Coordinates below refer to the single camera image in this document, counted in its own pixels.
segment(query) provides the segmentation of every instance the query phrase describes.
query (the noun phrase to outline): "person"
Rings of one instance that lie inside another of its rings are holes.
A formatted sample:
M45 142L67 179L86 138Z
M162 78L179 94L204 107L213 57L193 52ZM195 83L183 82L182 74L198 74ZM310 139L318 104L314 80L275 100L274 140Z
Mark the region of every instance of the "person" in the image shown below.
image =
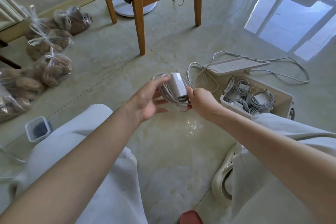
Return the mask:
M146 83L113 113L93 105L40 142L11 184L15 200L0 223L147 223L137 163L125 146L141 122L168 111L159 106L166 101L157 100L157 87L169 79ZM290 125L297 122L284 118L274 124L271 114L251 121L222 107L204 89L188 87L187 92L189 109L241 145L233 157L233 222L336 223L334 134L311 132L309 126L303 133ZM277 133L267 128L268 122ZM298 137L319 137L322 143L306 145ZM291 202L279 193L295 201L290 208Z

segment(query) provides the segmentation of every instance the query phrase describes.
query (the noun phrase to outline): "plastic bag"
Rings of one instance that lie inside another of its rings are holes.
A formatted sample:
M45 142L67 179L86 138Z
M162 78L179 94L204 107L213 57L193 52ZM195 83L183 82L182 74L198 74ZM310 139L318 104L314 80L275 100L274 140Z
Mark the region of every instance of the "plastic bag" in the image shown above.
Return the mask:
M43 31L34 24L31 24L31 29L36 35L28 41L27 53L34 61L50 52L50 48L62 52L74 43L72 35L65 30L49 29Z
M71 60L67 56L54 52L53 48L50 48L50 52L33 64L33 69L44 84L57 87L69 77L72 66Z
M41 28L43 31L47 31L49 29L60 29L54 18L39 18L36 14L34 5L30 5L28 8L21 5L20 8L29 17L31 24ZM27 40L30 40L36 36L36 32L29 28L27 32L24 33L24 36Z
M32 69L0 69L0 122L28 111L45 89Z
M68 31L71 35L76 35L91 26L92 16L81 12L77 6L71 6L67 10L56 10L54 19L59 27Z

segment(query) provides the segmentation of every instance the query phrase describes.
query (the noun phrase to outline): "baseboard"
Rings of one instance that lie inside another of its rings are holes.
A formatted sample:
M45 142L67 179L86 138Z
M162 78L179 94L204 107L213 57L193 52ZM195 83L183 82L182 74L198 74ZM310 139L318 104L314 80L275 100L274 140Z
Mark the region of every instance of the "baseboard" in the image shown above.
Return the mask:
M58 4L44 12L41 12L38 16L40 18L44 17L52 17L55 10L58 9L67 9L68 7L75 5L75 6L83 6L88 3L91 3L95 0L67 0L61 4ZM22 36L24 32L26 32L27 28L29 27L29 20L23 20L13 26L5 28L4 30L0 31L0 39L6 43L17 39L18 37Z

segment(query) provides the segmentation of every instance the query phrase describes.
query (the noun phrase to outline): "white pants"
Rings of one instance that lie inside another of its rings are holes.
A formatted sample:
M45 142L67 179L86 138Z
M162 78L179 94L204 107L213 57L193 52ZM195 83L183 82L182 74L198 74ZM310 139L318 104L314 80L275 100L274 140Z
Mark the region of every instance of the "white pants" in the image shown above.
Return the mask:
M18 197L111 114L112 110L105 105L91 105L37 144L23 170L12 180L9 186L11 196ZM76 224L148 223L142 206L137 168L130 153L127 147L123 149Z
M336 134L269 113L257 115L254 121L336 157ZM238 144L237 153L233 158L231 174L232 223L319 223L305 205L244 146Z

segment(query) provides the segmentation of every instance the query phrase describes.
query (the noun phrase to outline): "box of cables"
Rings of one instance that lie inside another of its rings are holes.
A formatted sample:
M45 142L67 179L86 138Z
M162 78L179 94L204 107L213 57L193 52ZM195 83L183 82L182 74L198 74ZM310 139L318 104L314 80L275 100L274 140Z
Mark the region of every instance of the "box of cables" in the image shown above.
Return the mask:
M222 106L253 120L260 113L290 118L293 96L244 73L222 75L226 88L220 96Z

